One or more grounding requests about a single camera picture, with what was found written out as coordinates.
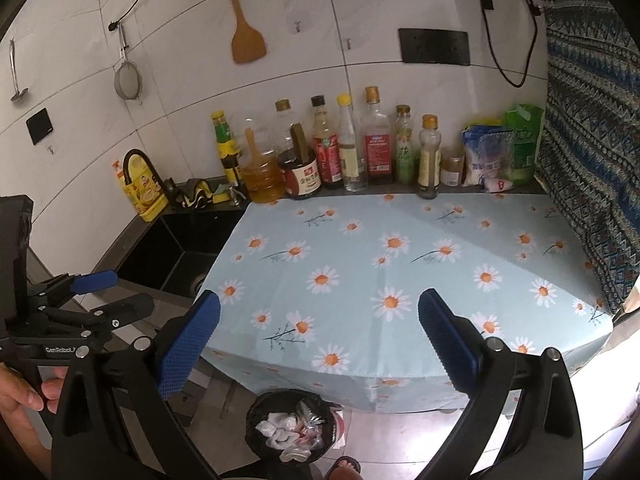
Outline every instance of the black bottle cap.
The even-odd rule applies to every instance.
[[[324,106],[324,96],[323,95],[314,95],[311,98],[311,104],[315,107]]]

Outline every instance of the floral tablecloth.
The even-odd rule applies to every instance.
[[[462,407],[417,319],[430,287],[484,336],[560,349],[570,372],[612,330],[547,196],[343,196],[249,206],[202,287],[222,300],[202,355],[257,394],[302,388],[385,413]]]

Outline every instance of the screw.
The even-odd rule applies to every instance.
[[[495,352],[499,352],[504,348],[504,343],[497,337],[488,337],[486,340],[486,345]]]
[[[141,352],[143,350],[146,350],[150,346],[151,339],[149,339],[148,337],[139,337],[133,342],[133,348],[135,348],[136,350],[140,350]]]
[[[559,361],[562,354],[556,348],[549,348],[546,351],[546,356],[552,361]]]
[[[80,346],[78,350],[76,350],[76,357],[82,359],[89,355],[89,347],[88,346]]]

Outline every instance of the sink basin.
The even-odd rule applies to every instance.
[[[117,269],[129,282],[195,298],[244,210],[165,214]]]

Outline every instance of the black cable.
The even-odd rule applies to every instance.
[[[527,7],[529,7],[529,13],[531,15],[531,18],[533,19],[533,27],[534,27],[533,39],[531,40],[531,46],[529,47],[529,52],[527,53],[527,62],[524,67],[524,74],[522,75],[522,80],[519,83],[514,83],[511,79],[507,77],[507,75],[504,73],[504,70],[500,66],[500,63],[498,63],[498,59],[495,56],[495,52],[494,52],[494,46],[491,42],[491,32],[489,31],[489,22],[487,21],[487,18],[486,18],[486,12],[488,10],[494,10],[494,2],[492,0],[480,0],[480,8],[482,10],[482,19],[484,20],[484,29],[486,30],[486,38],[489,43],[489,51],[491,52],[491,57],[494,58],[494,63],[498,67],[498,70],[500,71],[500,74],[502,75],[502,77],[507,81],[507,83],[509,83],[511,86],[515,88],[522,88],[522,86],[524,85],[524,82],[527,80],[527,75],[529,73],[529,64],[531,63],[531,56],[533,55],[533,48],[535,47],[536,40],[538,38],[538,22],[536,21],[536,17],[542,14],[540,11],[540,8],[535,4],[533,0],[526,0],[526,2],[527,2]]]
[[[132,11],[133,7],[135,7],[136,3],[138,3],[138,2],[139,2],[139,0],[136,0],[135,2],[133,2],[133,5],[129,7],[129,10],[127,12],[125,12],[122,16],[120,16],[120,18],[117,19],[115,22],[111,22],[109,24],[109,31],[110,32],[113,32],[114,30],[116,30],[116,28],[118,28],[118,24],[120,23],[120,21],[122,19],[124,19],[124,17]]]

